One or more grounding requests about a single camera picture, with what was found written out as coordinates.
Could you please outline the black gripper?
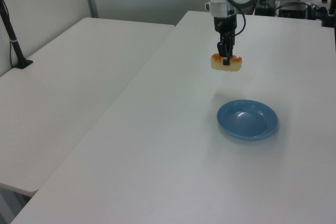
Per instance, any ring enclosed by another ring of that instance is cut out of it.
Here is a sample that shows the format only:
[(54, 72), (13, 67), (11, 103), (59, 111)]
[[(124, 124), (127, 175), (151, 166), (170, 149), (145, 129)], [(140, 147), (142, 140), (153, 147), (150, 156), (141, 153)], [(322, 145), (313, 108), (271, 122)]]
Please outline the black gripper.
[(215, 31), (220, 33), (220, 39), (217, 43), (218, 53), (223, 57), (223, 64), (230, 65), (230, 57), (233, 55), (234, 31), (237, 28), (237, 16), (225, 18), (213, 17)]

